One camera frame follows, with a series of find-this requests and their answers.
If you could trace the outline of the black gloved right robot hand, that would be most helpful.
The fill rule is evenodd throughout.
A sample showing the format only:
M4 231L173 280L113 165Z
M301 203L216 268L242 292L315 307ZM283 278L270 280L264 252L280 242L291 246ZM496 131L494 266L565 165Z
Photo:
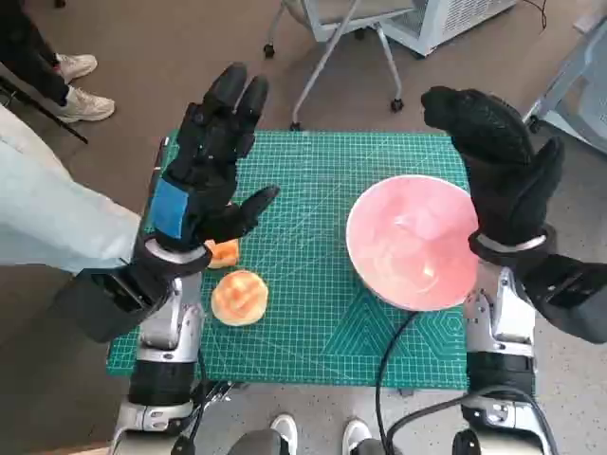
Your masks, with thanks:
M425 123L447 133L464 162L480 234L509 248L548 237L545 219L561 181L562 141L551 137L536 150L519 112L475 89L434 86L421 103Z

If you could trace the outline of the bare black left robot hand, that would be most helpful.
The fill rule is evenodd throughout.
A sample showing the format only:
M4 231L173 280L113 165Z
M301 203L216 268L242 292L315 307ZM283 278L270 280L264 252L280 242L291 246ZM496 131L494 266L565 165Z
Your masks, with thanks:
M278 187L260 189L242 204L232 197L237 162L252 149L267 92L265 77L250 79L244 64L233 63L201 102L188 105L176 135L176 156L156 184L149 211L162 247L185 252L209 240L239 239L257 226Z

